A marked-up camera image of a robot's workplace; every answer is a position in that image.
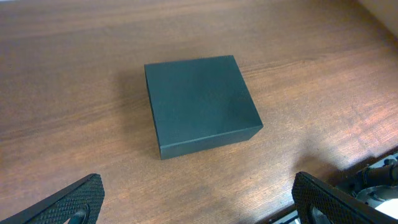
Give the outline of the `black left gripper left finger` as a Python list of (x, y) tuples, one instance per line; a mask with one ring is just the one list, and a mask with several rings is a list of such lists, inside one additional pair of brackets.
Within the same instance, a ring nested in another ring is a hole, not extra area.
[(1, 223), (96, 224), (104, 196), (101, 176), (89, 174)]

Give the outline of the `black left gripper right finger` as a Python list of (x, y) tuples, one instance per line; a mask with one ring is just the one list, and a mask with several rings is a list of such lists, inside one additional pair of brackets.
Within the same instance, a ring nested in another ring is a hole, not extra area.
[(316, 177), (298, 172), (292, 188), (295, 208), (302, 223), (320, 223), (319, 211), (326, 221), (336, 224), (397, 224), (397, 220), (324, 183)]

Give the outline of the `dark green box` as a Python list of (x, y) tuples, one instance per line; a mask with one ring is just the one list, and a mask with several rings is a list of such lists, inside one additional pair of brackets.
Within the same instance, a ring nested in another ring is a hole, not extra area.
[(144, 67), (161, 159), (247, 141), (263, 123), (232, 55)]

